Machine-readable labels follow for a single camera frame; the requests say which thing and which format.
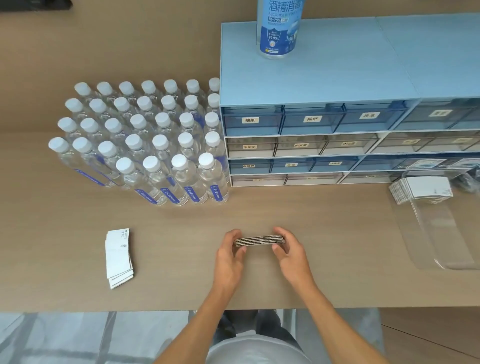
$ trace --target brown wall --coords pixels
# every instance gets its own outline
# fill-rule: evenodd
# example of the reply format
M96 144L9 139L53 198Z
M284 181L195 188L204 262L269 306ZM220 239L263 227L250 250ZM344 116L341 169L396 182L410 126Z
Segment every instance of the brown wall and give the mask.
M307 0L304 18L478 12L478 0ZM0 14L0 127L54 131L80 81L115 86L219 74L220 24L256 0L74 0L69 12Z

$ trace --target person's left hand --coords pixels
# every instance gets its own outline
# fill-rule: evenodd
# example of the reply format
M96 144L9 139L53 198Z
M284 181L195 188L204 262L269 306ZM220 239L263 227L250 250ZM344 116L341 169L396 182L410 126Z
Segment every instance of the person's left hand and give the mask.
M234 253L233 242L241 238L239 229L234 229L225 234L222 245L217 250L215 259L215 276L213 288L221 290L230 298L233 296L241 280L243 271L243 258L247 247L241 247Z

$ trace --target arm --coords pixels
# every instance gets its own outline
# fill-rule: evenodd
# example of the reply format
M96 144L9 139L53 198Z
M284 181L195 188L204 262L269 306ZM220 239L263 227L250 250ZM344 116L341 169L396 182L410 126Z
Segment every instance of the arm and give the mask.
M313 279L305 249L297 238L283 228L274 228L274 232L283 235L286 241L285 249L277 244L272 246L282 273L310 311L332 362L388 364L373 346L342 319L320 292Z
M241 279L243 258L247 248L233 254L233 242L241 237L240 230L225 234L216 253L212 289L197 314L172 341L154 364L204 364L218 323Z

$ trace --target plastic bottle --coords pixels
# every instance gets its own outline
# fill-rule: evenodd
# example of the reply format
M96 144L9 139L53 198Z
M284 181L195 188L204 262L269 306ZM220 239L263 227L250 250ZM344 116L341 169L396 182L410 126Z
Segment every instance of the plastic bottle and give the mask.
M155 206L167 203L167 198L149 182L148 177L135 168L130 158L124 157L117 162L125 184L132 187L141 197Z
M105 157L105 164L116 171L118 171L117 162L124 157L129 157L125 149L114 145L111 141L102 142L98 146L98 151Z
M125 97L130 105L136 105L137 101L142 94L135 90L131 82L125 81L119 85L120 92L122 92L123 97Z
M133 132L138 134L143 140L152 142L153 137L156 135L156 131L153 129L152 124L147 122L145 116L141 114L133 115L130 119L134 129Z
M209 132L205 135L205 152L210 153L222 165L223 174L225 178L230 176L230 169L228 168L227 152L225 150L225 143L220 139L217 132Z
M80 95L80 99L84 105L88 106L93 99L101 97L101 95L93 91L85 82L80 82L75 85L75 91Z
M193 115L193 118L200 126L205 126L205 109L198 103L197 96L188 95L185 98L185 112L189 112Z
M137 134L127 136L125 142L130 149L130 154L132 155L133 160L140 165L143 164L145 158L155 155L150 144Z
M133 128L132 123L130 122L130 119L132 118L133 115L138 114L138 111L135 107L130 105L128 100L124 97L119 97L114 101L115 107L119 111L120 115L122 118L126 121L128 126Z
M142 90L145 92L145 96L148 96L152 103L157 107L162 107L162 97L163 92L160 91L154 84L153 81L143 81L142 82Z
M203 152L198 140L194 139L190 133L182 133L179 135L179 144L180 152L193 163L198 164L198 157Z
M178 152L177 146L170 143L164 135L155 136L153 138L153 146L158 159L164 162L168 168L172 168L172 158Z
M92 100L92 102L90 102L90 108L94 111L96 119L101 122L102 125L105 125L105 122L112 118L123 121L123 118L120 116L120 114L118 114L114 109L109 108L102 99L96 98L95 100Z
M166 112L170 120L177 123L180 126L180 115L183 113L182 108L175 102L175 99L171 95L162 97L162 105L164 112Z
M176 143L180 134L177 123L172 122L170 116L166 112L161 112L155 116L157 124L156 132L167 137L168 140Z
M258 0L257 49L264 57L284 58L294 48L305 0Z
M111 107L115 108L115 100L118 99L121 95L119 92L115 91L113 87L108 82L100 82L96 89L102 95L103 100L105 103Z
M175 206L188 202L184 189L170 175L170 169L157 157L149 156L144 160L144 168L148 171L150 183L159 189Z
M217 132L220 135L220 139L223 140L222 123L215 112L209 112L205 115L204 133L207 135L209 132Z
M225 203L228 200L228 186L220 162L210 153L203 153L198 158L198 163L200 164L198 175L207 186L210 198L219 204Z
M197 166L185 156L177 154L172 158L173 178L183 187L194 204L200 205L208 199L207 188L200 180Z
M210 89L207 92L207 96L220 93L220 79L218 77L211 78L208 81L208 86Z
M194 120L193 115L189 112L184 112L180 115L180 123L180 132L192 134L194 139L198 141L200 146L203 146L204 131L200 124Z
M155 116L159 114L162 109L154 105L148 96L139 98L137 104L140 108L140 113L145 116L145 119L150 125L156 126Z
M210 94L208 96L208 106L207 113L214 112L220 117L220 95L219 94Z
M204 108L207 107L207 105L208 105L207 95L204 92L204 90L202 90L200 88L200 84L198 83L197 80L188 80L187 81L187 90L188 90L187 96L188 95L197 96L197 99L198 99L198 102L200 103L200 105L202 105Z
M85 132L78 127L78 124L72 118L61 118L57 125L65 132L65 139L69 143L73 143L77 138L86 136Z
M129 126L123 125L118 119L113 118L105 122L105 127L110 132L110 139L113 144L127 147L125 139L127 139L127 136L133 134Z
M75 172L88 178L92 182L102 187L113 187L115 183L105 178L105 176L97 173L86 165L80 155L70 146L70 144L63 138L53 138L48 143L48 147L57 152L60 161L67 167L73 169Z
M181 107L184 107L185 104L183 103L183 99L185 98L185 96L177 86L175 80L166 80L163 83L163 87L165 88L167 95L172 96L177 104L179 104Z
M80 156L94 170L103 175L105 178L111 180L117 186L125 187L125 182L119 173L112 170L105 164L104 158L94 150L93 144L87 138L78 138L72 144L73 148L80 153Z
M84 106L77 98L68 99L65 102L65 106L72 112L72 119L79 124L83 119L95 118L95 114L87 106Z
M95 146L99 146L100 143L108 140L107 131L103 129L103 127L100 127L98 122L92 118L84 119L80 123L80 126L86 131L88 140L90 140Z

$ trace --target person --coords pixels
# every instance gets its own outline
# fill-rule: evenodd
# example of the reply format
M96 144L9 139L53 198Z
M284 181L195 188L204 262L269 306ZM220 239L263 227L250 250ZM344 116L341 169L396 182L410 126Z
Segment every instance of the person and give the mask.
M274 228L274 233L283 235L286 241L282 244L283 248L272 245L282 274L310 311L332 363L388 364L373 346L342 319L318 289L305 249L297 238L283 228ZM190 323L154 364L311 363L295 339L280 326L280 320L273 310L259 311L256 318L257 335L237 338L234 331L228 330L228 315L224 311L240 283L247 252L246 247L234 251L233 242L241 236L240 230L232 230L225 235L216 254L211 291ZM212 339L217 338L219 332L225 336L226 331L230 332L230 338L210 348Z

